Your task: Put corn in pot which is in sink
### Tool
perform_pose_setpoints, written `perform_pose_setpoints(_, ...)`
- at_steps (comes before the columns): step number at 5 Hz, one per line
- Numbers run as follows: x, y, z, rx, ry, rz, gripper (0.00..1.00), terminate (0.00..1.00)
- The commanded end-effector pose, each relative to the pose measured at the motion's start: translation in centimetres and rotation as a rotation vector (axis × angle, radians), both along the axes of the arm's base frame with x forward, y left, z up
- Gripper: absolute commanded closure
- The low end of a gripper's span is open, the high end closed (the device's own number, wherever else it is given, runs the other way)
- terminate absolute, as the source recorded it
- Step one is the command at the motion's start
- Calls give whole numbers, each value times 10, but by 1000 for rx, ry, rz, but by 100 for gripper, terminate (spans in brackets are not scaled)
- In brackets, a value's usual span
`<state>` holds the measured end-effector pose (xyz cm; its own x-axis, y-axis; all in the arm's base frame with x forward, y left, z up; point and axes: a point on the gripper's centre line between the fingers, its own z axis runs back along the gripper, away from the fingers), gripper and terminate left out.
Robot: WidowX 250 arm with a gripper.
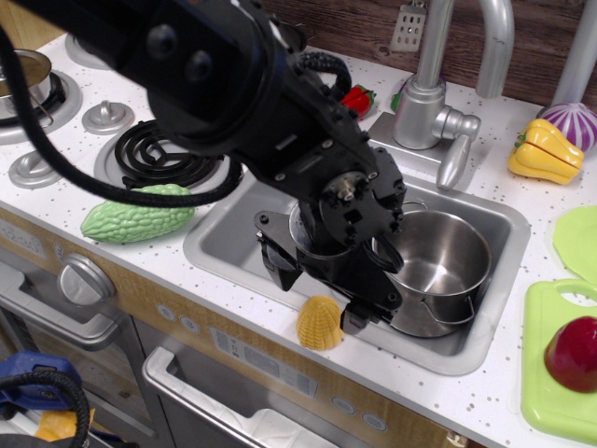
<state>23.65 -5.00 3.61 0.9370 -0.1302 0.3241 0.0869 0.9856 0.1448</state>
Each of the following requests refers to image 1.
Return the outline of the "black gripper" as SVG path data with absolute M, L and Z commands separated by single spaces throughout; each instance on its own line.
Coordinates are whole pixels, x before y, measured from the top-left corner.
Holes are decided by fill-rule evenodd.
M 281 213 L 254 218 L 263 265 L 278 288 L 288 291 L 306 273 L 343 294 L 349 303 L 340 328 L 349 335 L 396 313 L 402 297 L 386 273 L 399 269 L 400 257 L 384 261 L 372 251 L 403 220 L 403 176 L 385 149 L 314 147 L 283 165 L 261 161 L 254 175 L 297 201 L 298 229 Z

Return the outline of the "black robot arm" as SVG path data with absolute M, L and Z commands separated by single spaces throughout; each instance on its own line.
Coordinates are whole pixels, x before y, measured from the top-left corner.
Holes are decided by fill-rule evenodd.
M 342 104 L 352 81 L 332 55 L 294 49 L 258 1 L 28 1 L 25 7 L 76 36 L 109 67 L 146 89 L 159 128 L 202 156 L 229 157 L 213 193 L 168 197 L 119 189 L 75 168 L 50 143 L 31 105 L 10 39 L 1 65 L 18 119 L 41 156 L 85 191 L 118 203 L 176 207 L 230 194 L 242 169 L 294 197 L 308 240 L 288 217 L 260 212 L 262 254 L 271 278 L 289 289 L 303 273 L 348 298 L 341 326 L 357 333 L 391 320 L 402 298 L 388 278 L 402 260 L 387 245 L 403 221 L 402 174 L 373 148 Z

